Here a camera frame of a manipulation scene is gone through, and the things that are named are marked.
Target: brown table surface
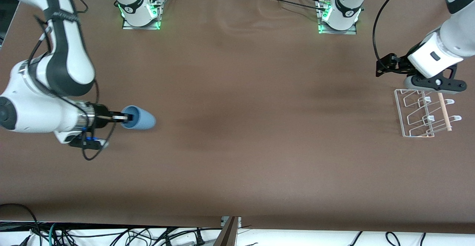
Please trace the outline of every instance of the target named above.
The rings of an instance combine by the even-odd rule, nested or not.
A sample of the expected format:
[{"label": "brown table surface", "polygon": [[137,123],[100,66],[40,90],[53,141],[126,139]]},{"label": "brown table surface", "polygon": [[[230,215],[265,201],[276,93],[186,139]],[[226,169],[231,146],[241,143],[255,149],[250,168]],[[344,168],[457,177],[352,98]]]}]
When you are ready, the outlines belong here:
[{"label": "brown table surface", "polygon": [[[321,35],[314,10],[274,0],[170,0],[159,31],[122,30],[114,0],[85,1],[101,103],[138,105],[158,125],[117,128],[94,161],[53,134],[2,129],[2,203],[42,221],[475,231],[475,59],[459,66],[469,87],[453,96],[454,131],[403,138],[393,91],[404,76],[374,76],[384,0],[365,1],[358,35]],[[21,4],[13,20],[0,89],[41,34],[33,14]],[[393,0],[380,55],[404,55],[448,16],[444,0]]]}]

